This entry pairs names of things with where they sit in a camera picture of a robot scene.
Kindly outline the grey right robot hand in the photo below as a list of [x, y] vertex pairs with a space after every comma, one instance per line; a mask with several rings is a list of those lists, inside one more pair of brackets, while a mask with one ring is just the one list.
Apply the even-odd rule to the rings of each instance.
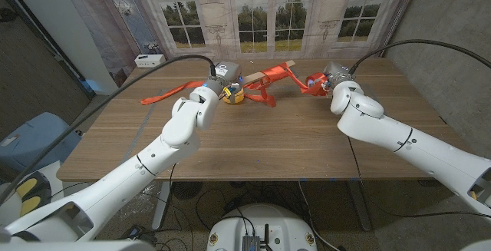
[[345, 81], [353, 81], [349, 70], [344, 65], [330, 61], [326, 65], [319, 78], [314, 78], [309, 85], [320, 84], [325, 90], [333, 90], [338, 84]]

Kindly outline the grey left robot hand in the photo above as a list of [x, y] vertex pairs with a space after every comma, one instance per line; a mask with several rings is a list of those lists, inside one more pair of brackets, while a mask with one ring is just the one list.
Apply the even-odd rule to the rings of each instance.
[[242, 89], [242, 69], [239, 64], [230, 61], [221, 61], [210, 71], [210, 75], [205, 80], [203, 87], [208, 87], [217, 95], [220, 95], [223, 88], [232, 88], [232, 94]]

